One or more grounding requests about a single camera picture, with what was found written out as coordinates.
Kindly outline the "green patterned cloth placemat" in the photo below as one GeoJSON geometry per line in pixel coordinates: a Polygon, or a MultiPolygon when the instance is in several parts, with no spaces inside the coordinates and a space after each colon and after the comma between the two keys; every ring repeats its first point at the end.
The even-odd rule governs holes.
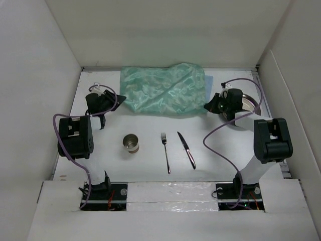
{"type": "Polygon", "coordinates": [[[203,68],[181,63],[168,68],[123,67],[120,94],[136,114],[188,116],[205,113],[213,77],[203,68]]]}

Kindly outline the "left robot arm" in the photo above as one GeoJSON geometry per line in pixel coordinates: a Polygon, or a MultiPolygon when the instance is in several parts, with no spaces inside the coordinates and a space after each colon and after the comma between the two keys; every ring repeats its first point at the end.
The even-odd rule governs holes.
{"type": "Polygon", "coordinates": [[[54,130],[58,139],[57,149],[62,157],[66,157],[74,165],[83,169],[87,175],[87,183],[79,188],[85,198],[108,198],[112,186],[108,174],[104,173],[104,181],[93,184],[90,171],[77,159],[89,159],[94,150],[92,120],[98,120],[98,129],[105,128],[105,114],[115,111],[125,100],[123,95],[116,94],[112,89],[101,91],[97,85],[90,87],[90,93],[85,100],[87,110],[82,116],[67,116],[56,114],[53,117],[54,130]]]}

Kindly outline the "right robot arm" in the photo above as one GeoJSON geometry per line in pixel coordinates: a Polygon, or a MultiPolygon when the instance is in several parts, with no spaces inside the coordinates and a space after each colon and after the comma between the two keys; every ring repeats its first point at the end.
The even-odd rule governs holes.
{"type": "Polygon", "coordinates": [[[293,146],[286,119],[268,118],[243,107],[240,89],[224,89],[204,105],[210,113],[221,114],[228,124],[253,133],[254,155],[233,179],[232,192],[242,198],[254,190],[261,177],[275,164],[293,154],[293,146]]]}

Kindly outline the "metal plate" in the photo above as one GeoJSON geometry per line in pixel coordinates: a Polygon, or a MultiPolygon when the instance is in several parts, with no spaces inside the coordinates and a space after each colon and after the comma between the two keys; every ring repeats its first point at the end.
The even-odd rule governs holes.
{"type": "Polygon", "coordinates": [[[261,115],[261,109],[258,107],[258,102],[252,98],[251,96],[247,94],[242,95],[242,109],[245,111],[251,111],[253,112],[255,110],[255,113],[257,115],[261,115]]]}

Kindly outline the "metal cup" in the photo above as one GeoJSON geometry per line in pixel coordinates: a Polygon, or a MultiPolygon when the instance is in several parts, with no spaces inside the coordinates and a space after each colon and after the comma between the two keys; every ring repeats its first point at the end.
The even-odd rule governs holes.
{"type": "Polygon", "coordinates": [[[125,149],[134,154],[139,150],[139,139],[135,134],[128,134],[123,138],[123,146],[125,149]]]}

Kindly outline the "silver fork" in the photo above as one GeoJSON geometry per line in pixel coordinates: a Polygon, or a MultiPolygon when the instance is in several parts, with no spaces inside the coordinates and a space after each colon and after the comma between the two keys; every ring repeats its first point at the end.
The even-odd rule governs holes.
{"type": "Polygon", "coordinates": [[[168,174],[171,174],[171,168],[170,168],[170,164],[169,164],[169,159],[168,159],[168,152],[167,152],[167,137],[165,133],[161,133],[161,139],[162,139],[162,144],[164,145],[164,149],[165,149],[165,156],[166,156],[166,162],[167,162],[167,170],[168,170],[168,174]]]}

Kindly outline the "silver table knife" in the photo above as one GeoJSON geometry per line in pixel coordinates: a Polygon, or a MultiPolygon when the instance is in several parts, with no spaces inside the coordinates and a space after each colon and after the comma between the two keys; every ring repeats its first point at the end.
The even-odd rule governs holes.
{"type": "Polygon", "coordinates": [[[195,160],[194,160],[192,154],[190,153],[190,148],[189,148],[187,142],[185,141],[183,135],[180,132],[177,132],[177,133],[178,133],[178,136],[179,136],[179,138],[180,138],[180,140],[181,140],[181,142],[183,144],[183,147],[184,147],[184,149],[185,149],[185,151],[187,153],[187,156],[188,156],[188,158],[189,158],[189,160],[191,162],[191,165],[192,165],[193,169],[195,170],[196,169],[196,163],[195,163],[195,160]]]}

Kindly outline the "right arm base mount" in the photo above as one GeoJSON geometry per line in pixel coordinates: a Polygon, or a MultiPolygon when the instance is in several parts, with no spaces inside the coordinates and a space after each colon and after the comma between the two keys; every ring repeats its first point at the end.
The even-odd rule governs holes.
{"type": "Polygon", "coordinates": [[[244,185],[242,193],[232,182],[218,182],[212,197],[220,211],[265,210],[259,184],[244,185]]]}

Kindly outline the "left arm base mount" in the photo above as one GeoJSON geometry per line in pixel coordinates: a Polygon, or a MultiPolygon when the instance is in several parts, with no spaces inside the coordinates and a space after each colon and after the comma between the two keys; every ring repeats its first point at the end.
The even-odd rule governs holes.
{"type": "MultiPolygon", "coordinates": [[[[127,205],[127,183],[111,183],[110,191],[94,191],[87,204],[80,208],[82,211],[126,211],[127,205]]],[[[80,207],[85,203],[87,190],[82,189],[82,200],[80,207]]]]}

